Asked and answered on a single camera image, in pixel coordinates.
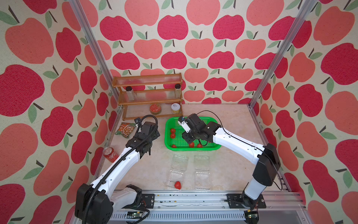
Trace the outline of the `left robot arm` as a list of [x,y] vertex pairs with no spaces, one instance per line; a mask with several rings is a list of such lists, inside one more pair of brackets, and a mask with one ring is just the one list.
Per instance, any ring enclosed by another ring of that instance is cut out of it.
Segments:
[[[153,118],[154,122],[145,121],[145,118]],[[151,152],[153,140],[160,136],[158,119],[154,115],[136,118],[135,124],[138,128],[134,136],[128,140],[115,162],[91,184],[82,184],[77,190],[74,215],[83,224],[106,224],[113,212],[120,209],[139,212],[141,216],[135,218],[136,224],[149,216],[150,211],[141,205],[141,188],[130,184],[115,192],[127,172],[146,153]]]

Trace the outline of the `clear clamshell container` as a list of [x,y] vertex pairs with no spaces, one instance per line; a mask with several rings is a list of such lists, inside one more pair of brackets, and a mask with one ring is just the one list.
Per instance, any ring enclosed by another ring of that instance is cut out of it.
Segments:
[[187,171],[189,158],[184,155],[174,155],[172,158],[171,169],[167,176],[166,186],[174,188],[174,183],[180,181],[183,187],[185,172]]
[[194,168],[196,189],[209,190],[211,188],[210,157],[195,155]]

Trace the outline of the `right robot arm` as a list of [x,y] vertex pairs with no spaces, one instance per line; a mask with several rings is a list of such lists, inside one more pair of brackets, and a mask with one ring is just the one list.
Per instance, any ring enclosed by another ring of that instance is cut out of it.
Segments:
[[179,125],[184,129],[182,138],[188,143],[194,140],[206,141],[224,146],[243,156],[255,165],[253,177],[242,193],[244,199],[257,200],[262,192],[272,186],[281,163],[276,147],[270,143],[262,145],[248,141],[224,128],[221,123],[205,123],[195,113],[179,117]]

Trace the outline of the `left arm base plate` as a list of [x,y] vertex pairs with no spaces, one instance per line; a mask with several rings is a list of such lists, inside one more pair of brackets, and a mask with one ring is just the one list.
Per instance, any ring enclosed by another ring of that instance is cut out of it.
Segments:
[[139,197],[139,208],[153,209],[154,201],[155,201],[154,194],[142,194]]

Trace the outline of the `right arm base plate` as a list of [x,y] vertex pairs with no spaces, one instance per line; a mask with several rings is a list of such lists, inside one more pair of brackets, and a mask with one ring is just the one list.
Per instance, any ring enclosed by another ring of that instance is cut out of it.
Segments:
[[244,193],[241,194],[226,194],[227,199],[225,200],[230,209],[246,209],[252,210],[254,208],[265,209],[267,208],[266,202],[262,194],[253,200],[246,196]]

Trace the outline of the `strawberry one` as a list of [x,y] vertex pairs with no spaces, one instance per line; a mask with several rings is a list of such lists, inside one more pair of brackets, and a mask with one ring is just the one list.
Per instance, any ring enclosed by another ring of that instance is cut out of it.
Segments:
[[176,181],[175,183],[174,183],[174,187],[176,188],[176,189],[181,189],[182,188],[182,185],[181,185],[181,182],[180,181]]

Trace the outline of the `green plastic basket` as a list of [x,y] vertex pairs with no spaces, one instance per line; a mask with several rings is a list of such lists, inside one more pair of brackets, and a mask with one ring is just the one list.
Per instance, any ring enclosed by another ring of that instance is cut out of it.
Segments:
[[[197,148],[197,145],[200,143],[198,140],[194,141],[195,147],[190,148],[189,144],[182,138],[184,129],[178,123],[179,117],[172,117],[166,122],[165,128],[165,145],[169,150],[172,151],[215,151],[221,148],[221,145],[215,143],[207,143],[206,141],[201,141],[203,148]],[[174,128],[176,130],[176,138],[171,139],[170,135],[172,134],[170,130]]]

